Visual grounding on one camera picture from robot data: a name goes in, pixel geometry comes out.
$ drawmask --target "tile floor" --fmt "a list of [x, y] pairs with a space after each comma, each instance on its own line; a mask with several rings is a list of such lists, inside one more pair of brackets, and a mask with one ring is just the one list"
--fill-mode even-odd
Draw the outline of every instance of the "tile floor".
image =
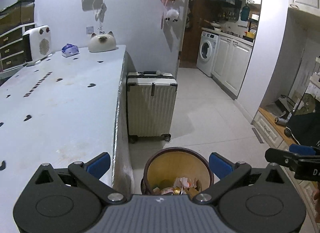
[[[147, 160], [167, 147], [186, 147], [207, 160], [217, 152], [232, 162], [245, 161], [252, 167], [264, 168], [267, 143], [259, 143], [233, 100], [198, 69], [179, 68], [178, 92], [175, 103], [171, 141], [139, 139], [130, 144], [135, 180], [135, 193], [141, 194], [140, 181]], [[309, 216], [300, 233], [314, 232]]]

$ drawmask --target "suitcase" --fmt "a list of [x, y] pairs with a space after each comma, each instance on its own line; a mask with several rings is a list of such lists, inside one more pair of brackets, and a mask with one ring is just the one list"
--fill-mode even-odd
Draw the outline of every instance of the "suitcase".
[[169, 142], [178, 84], [170, 73], [130, 72], [127, 76], [127, 118], [131, 143], [138, 137], [161, 136]]

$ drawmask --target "brown trash can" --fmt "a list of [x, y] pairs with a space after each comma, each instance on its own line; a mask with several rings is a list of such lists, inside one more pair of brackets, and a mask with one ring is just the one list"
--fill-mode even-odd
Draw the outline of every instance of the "brown trash can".
[[158, 151], [147, 161], [140, 185], [141, 192], [151, 195], [161, 181], [169, 180], [173, 185], [177, 177], [200, 180], [202, 190], [214, 183], [213, 173], [204, 157], [187, 148], [172, 147]]

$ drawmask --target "cat-shaped tissue box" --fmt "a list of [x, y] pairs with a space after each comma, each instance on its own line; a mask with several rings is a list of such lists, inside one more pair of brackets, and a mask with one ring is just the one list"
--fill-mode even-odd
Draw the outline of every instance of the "cat-shaped tissue box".
[[112, 32], [108, 34], [95, 34], [91, 35], [89, 42], [90, 52], [102, 52], [116, 49], [116, 39]]

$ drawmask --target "drawer handle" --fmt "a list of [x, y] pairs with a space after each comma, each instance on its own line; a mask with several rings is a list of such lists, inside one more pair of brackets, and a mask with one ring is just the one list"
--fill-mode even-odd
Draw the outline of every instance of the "drawer handle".
[[297, 5], [295, 5], [295, 4], [290, 4], [290, 6], [291, 6], [292, 8], [300, 9], [299, 6], [297, 6]]
[[264, 126], [264, 129], [267, 130], [268, 133], [271, 133], [271, 131], [268, 130], [268, 128], [266, 126]]

